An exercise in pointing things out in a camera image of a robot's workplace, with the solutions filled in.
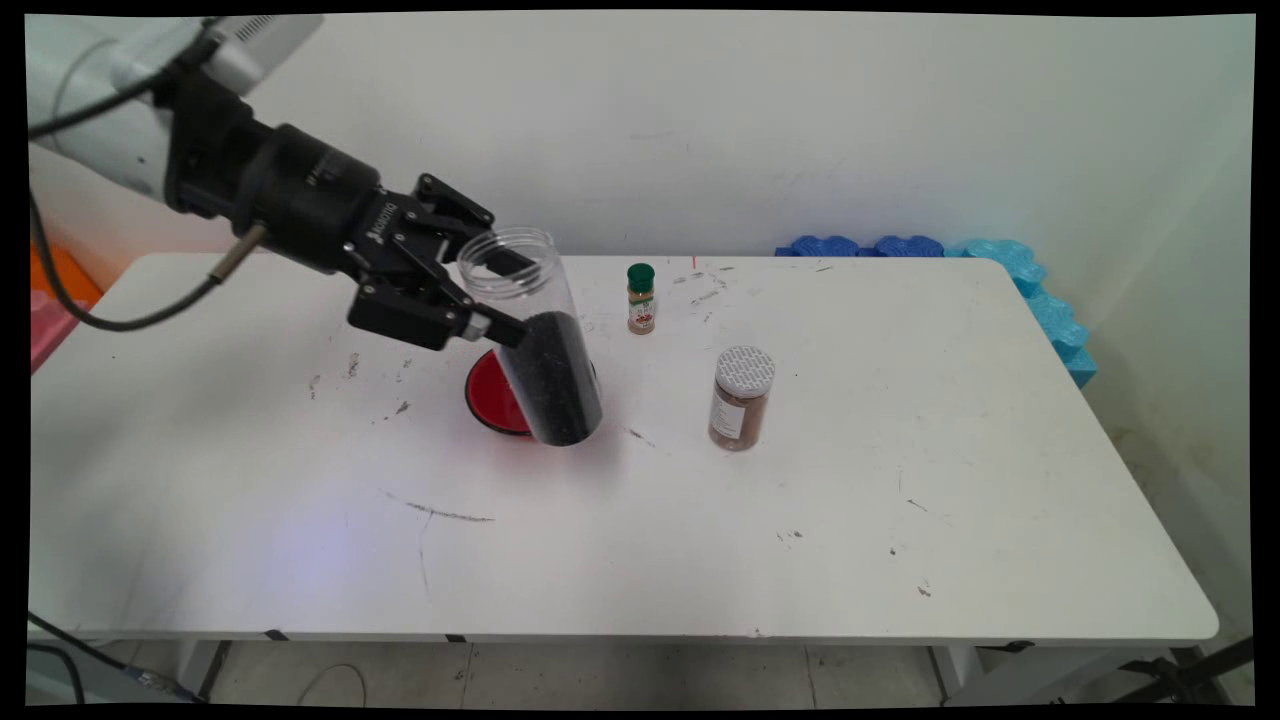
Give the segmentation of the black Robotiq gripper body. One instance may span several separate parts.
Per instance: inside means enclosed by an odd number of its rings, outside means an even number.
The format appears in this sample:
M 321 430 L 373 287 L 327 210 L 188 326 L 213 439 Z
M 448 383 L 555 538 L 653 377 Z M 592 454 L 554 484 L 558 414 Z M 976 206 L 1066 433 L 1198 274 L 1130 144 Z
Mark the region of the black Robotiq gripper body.
M 410 246 L 404 209 L 419 178 L 410 191 L 389 190 L 374 167 L 293 126 L 241 127 L 238 160 L 238 231 L 265 227 L 271 252 L 356 282 L 425 273 L 396 246 Z

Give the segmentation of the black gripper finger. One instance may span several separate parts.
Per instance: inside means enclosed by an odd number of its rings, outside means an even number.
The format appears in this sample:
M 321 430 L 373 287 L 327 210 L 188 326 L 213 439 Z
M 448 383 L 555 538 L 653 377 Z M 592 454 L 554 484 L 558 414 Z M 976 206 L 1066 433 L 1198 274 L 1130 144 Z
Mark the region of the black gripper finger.
M 404 209 L 410 247 L 439 266 L 462 260 L 499 277 L 516 275 L 534 260 L 498 238 L 494 217 L 443 179 L 421 174 Z
M 356 329 L 433 351 L 451 340 L 518 347 L 527 323 L 477 302 L 440 268 L 403 277 L 366 274 L 348 310 Z

